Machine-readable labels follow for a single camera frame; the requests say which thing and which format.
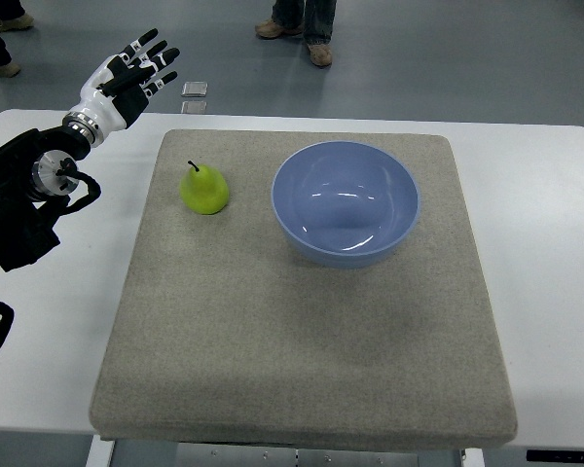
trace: jeans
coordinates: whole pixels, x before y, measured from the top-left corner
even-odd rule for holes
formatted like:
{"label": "jeans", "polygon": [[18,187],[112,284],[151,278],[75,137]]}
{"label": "jeans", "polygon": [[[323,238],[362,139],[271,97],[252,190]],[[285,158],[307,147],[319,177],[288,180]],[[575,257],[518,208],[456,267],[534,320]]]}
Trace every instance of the jeans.
{"label": "jeans", "polygon": [[305,17],[303,37],[309,45],[329,44],[337,0],[276,0],[273,21],[285,27],[298,27]]}

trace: gray floor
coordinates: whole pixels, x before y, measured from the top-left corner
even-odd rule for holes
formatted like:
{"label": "gray floor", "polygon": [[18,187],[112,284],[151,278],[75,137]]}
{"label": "gray floor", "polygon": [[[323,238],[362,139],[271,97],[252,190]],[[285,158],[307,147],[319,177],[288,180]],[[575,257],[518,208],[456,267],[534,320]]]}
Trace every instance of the gray floor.
{"label": "gray floor", "polygon": [[[23,0],[36,27],[3,35],[23,71],[0,79],[0,112],[69,109],[106,56],[158,27],[182,55],[151,112],[178,113],[182,84],[207,81],[208,114],[584,126],[584,0],[338,3],[321,70],[300,38],[254,36],[272,0]],[[87,442],[0,433],[0,466],[85,465]]]}

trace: bowl rim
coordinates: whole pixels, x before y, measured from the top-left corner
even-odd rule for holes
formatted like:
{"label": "bowl rim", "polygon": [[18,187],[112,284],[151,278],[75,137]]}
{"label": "bowl rim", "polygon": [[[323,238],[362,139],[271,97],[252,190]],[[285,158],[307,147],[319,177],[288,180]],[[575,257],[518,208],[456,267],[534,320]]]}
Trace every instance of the bowl rim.
{"label": "bowl rim", "polygon": [[[312,245],[310,243],[307,243],[302,238],[300,238],[299,236],[297,236],[295,233],[291,232],[290,229],[288,229],[288,227],[285,225],[285,223],[281,220],[281,217],[279,216],[279,213],[277,212],[276,206],[274,205],[274,185],[276,183],[277,177],[279,176],[279,172],[283,169],[283,167],[290,160],[292,160],[295,156],[297,156],[299,153],[301,153],[303,151],[306,151],[309,148],[312,148],[314,146],[322,146],[322,145],[333,144],[333,143],[347,143],[347,144],[355,144],[355,145],[359,145],[359,146],[365,146],[367,148],[371,148],[371,149],[373,149],[375,151],[378,151],[378,152],[380,152],[380,153],[382,153],[382,154],[384,154],[386,156],[389,156],[390,158],[393,159],[394,162],[396,162],[398,165],[400,165],[405,170],[405,172],[407,173],[407,175],[409,175],[409,178],[413,182],[413,186],[416,189],[416,195],[417,195],[417,199],[418,199],[418,206],[416,208],[416,214],[415,214],[413,220],[411,221],[411,224],[409,225],[409,227],[407,228],[407,230],[405,232],[403,232],[397,238],[395,238],[394,240],[392,240],[387,245],[382,246],[381,248],[376,248],[374,250],[365,251],[365,252],[361,252],[361,253],[357,253],[357,252],[349,252],[349,253],[346,252],[346,253],[342,253],[342,252],[338,252],[338,251],[331,251],[331,250],[325,250],[324,248],[319,248],[319,247],[314,246],[314,245]],[[352,258],[357,258],[357,257],[367,257],[367,256],[372,256],[372,255],[379,255],[382,252],[384,252],[385,250],[389,250],[389,249],[393,248],[394,245],[398,244],[405,237],[407,237],[409,235],[409,233],[411,232],[411,230],[413,229],[413,227],[415,227],[416,224],[418,223],[418,219],[420,217],[420,211],[421,211],[421,194],[420,194],[420,186],[418,185],[418,181],[413,176],[413,173],[411,173],[411,170],[409,169],[409,167],[407,167],[404,163],[402,163],[398,158],[396,158],[390,152],[388,152],[388,151],[386,151],[384,149],[381,149],[381,148],[379,148],[377,146],[374,146],[372,144],[362,143],[360,141],[346,140],[346,139],[334,139],[334,140],[328,140],[328,141],[320,141],[320,142],[313,143],[313,144],[310,144],[308,146],[305,146],[304,148],[301,148],[298,151],[296,151],[295,153],[293,153],[292,155],[288,156],[285,159],[285,161],[283,161],[283,163],[279,166],[279,168],[277,169],[276,173],[274,174],[273,182],[271,184],[271,205],[272,205],[274,215],[275,215],[275,217],[276,217],[279,225],[285,230],[285,232],[289,236],[291,236],[292,238],[294,238],[296,241],[298,241],[299,243],[301,243],[305,247],[307,247],[310,250],[313,250],[313,251],[315,251],[317,253],[322,253],[322,254],[326,254],[326,255],[330,255],[330,256],[334,256],[334,257],[351,258],[352,259]]]}

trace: white robotic hand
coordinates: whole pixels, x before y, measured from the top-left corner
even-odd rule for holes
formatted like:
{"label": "white robotic hand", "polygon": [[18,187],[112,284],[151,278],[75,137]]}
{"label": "white robotic hand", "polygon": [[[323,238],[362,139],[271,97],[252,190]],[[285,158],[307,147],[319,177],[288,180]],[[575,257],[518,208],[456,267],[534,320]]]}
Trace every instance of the white robotic hand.
{"label": "white robotic hand", "polygon": [[143,46],[158,35],[152,29],[129,44],[120,54],[109,56],[80,91],[81,101],[64,117],[63,124],[83,134],[92,147],[99,146],[112,131],[130,127],[149,104],[149,99],[177,77],[155,75],[179,55],[161,41],[144,54]]}

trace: robotic finger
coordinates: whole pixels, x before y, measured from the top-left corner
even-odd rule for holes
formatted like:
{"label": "robotic finger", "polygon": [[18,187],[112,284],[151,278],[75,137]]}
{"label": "robotic finger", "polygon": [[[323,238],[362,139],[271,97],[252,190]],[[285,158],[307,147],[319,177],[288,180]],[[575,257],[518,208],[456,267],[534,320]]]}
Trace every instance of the robotic finger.
{"label": "robotic finger", "polygon": [[154,39],[156,36],[158,36],[158,29],[156,28],[146,32],[134,42],[126,46],[126,48],[119,54],[119,57],[124,61],[125,64],[129,64],[134,56],[141,51],[143,46]]}

